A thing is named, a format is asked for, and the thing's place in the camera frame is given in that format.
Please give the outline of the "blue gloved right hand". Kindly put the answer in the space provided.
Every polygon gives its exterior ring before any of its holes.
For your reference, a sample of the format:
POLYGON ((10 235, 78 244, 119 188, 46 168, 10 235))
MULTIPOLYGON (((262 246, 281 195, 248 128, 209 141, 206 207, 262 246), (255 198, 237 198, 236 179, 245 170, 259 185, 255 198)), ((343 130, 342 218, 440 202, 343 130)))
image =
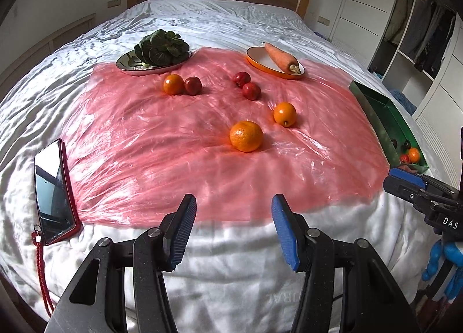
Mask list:
POLYGON ((453 301, 462 291, 462 242, 442 243, 438 240, 432 246, 429 262, 421 276, 422 281, 436 281, 437 275, 445 264, 451 264, 449 270, 444 271, 443 281, 437 283, 437 291, 427 291, 428 298, 439 301, 443 296, 453 301))

